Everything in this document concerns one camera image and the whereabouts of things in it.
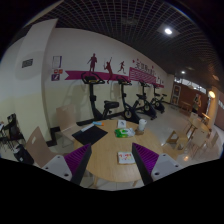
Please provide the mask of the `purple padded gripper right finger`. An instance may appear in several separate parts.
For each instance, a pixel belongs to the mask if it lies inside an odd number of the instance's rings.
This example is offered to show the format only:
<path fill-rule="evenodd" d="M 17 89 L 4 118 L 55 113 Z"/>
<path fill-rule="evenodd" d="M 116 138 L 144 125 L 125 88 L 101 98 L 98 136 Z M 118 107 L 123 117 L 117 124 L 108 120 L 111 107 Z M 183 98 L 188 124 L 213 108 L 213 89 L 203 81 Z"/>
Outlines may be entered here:
<path fill-rule="evenodd" d="M 182 169 L 168 154 L 157 154 L 137 143 L 132 144 L 132 154 L 145 185 Z"/>

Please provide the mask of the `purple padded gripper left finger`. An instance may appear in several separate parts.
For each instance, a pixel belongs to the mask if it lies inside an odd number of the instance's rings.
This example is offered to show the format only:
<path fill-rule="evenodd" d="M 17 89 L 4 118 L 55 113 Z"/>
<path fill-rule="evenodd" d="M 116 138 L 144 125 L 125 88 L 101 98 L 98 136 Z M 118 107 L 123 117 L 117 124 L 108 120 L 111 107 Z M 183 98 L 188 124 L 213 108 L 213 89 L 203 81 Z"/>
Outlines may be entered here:
<path fill-rule="evenodd" d="M 91 154 L 91 145 L 86 144 L 66 156 L 56 155 L 42 169 L 79 185 Z"/>

